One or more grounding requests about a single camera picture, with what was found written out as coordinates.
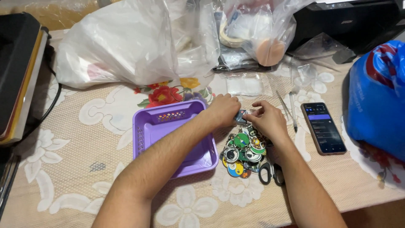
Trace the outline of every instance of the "floral tablecloth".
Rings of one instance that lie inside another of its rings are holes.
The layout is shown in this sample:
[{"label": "floral tablecloth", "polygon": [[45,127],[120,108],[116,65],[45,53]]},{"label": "floral tablecloth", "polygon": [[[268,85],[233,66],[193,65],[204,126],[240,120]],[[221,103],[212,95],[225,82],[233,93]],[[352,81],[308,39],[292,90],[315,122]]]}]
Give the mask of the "floral tablecloth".
[{"label": "floral tablecloth", "polygon": [[[56,47],[63,31],[51,34],[51,45]],[[351,141],[345,131],[345,77],[350,67],[335,66],[334,71],[318,66],[319,74],[294,96],[293,107],[284,64],[261,73],[268,80],[264,82],[265,96],[240,97],[245,109],[265,99],[285,112],[272,89],[280,92],[287,108],[294,108],[297,114],[297,133],[292,121],[287,122],[291,138],[342,212],[405,198],[404,163]],[[33,101],[34,115],[42,116],[57,88],[56,80],[43,67]],[[132,161],[132,116],[137,110],[183,98],[209,104],[216,94],[226,92],[226,80],[212,73],[142,87],[111,83],[74,90],[64,86],[40,129],[17,148],[23,160],[0,227],[90,227],[114,179]],[[299,108],[304,102],[327,104],[345,140],[346,154],[317,153]],[[214,132],[218,151],[230,132]],[[222,165],[169,181],[153,200],[152,210],[153,227],[280,227],[293,222],[285,188],[273,181],[263,186],[256,173],[247,179],[233,178]]]}]

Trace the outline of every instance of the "lace tablecloth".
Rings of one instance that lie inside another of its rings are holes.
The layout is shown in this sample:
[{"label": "lace tablecloth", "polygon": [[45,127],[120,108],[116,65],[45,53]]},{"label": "lace tablecloth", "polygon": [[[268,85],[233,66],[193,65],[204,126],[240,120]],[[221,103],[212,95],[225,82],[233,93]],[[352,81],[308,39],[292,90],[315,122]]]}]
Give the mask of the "lace tablecloth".
[{"label": "lace tablecloth", "polygon": [[[64,33],[51,34],[51,45],[57,47]],[[336,66],[338,71],[318,67],[317,77],[294,96],[298,132],[294,133],[292,121],[287,122],[301,155],[342,212],[405,198],[405,165],[374,148],[360,148],[345,132],[344,79],[350,67]],[[261,76],[272,81],[271,88],[285,96],[290,109],[288,67],[281,64]],[[35,115],[42,116],[57,88],[43,67],[33,101]],[[254,101],[265,99],[282,109],[271,88],[265,83],[266,96],[240,97],[242,107],[250,109]],[[90,227],[114,179],[132,161],[133,114],[176,102],[170,90],[180,99],[205,103],[227,92],[226,80],[216,74],[142,87],[119,83],[80,91],[63,87],[40,129],[18,148],[23,160],[0,227]],[[345,140],[346,154],[317,153],[299,108],[304,102],[327,104]],[[218,151],[228,134],[227,129],[214,132]],[[153,227],[280,227],[293,222],[284,187],[274,181],[263,186],[256,173],[248,179],[233,178],[221,164],[211,172],[169,181],[152,209]]]}]

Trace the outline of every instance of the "pile of keychains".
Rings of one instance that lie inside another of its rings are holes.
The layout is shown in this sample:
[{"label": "pile of keychains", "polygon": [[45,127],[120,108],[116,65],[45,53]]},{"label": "pile of keychains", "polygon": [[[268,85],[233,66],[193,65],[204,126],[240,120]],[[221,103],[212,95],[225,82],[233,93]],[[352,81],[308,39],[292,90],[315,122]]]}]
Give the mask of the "pile of keychains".
[{"label": "pile of keychains", "polygon": [[241,125],[238,134],[230,134],[220,154],[223,165],[233,177],[248,178],[259,172],[266,147],[272,142],[250,125]]}]

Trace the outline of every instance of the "white plastic bag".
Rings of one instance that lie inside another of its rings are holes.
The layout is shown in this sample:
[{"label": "white plastic bag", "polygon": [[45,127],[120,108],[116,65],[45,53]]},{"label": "white plastic bag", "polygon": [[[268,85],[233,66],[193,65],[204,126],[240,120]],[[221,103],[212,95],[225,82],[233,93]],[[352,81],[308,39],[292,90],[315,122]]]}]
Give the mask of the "white plastic bag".
[{"label": "white plastic bag", "polygon": [[59,45],[58,82],[148,85],[210,71],[220,54],[211,0],[123,0],[75,24]]},{"label": "white plastic bag", "polygon": [[220,41],[242,47],[263,66],[277,64],[292,42],[293,14],[313,0],[227,0]]}]

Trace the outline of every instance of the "blue plastic bag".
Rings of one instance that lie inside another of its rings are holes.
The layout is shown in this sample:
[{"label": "blue plastic bag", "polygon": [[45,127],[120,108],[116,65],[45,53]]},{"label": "blue plastic bag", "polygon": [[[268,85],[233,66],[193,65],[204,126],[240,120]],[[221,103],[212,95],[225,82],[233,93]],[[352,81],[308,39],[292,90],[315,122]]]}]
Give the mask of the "blue plastic bag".
[{"label": "blue plastic bag", "polygon": [[347,133],[405,161],[405,43],[389,41],[350,70]]}]

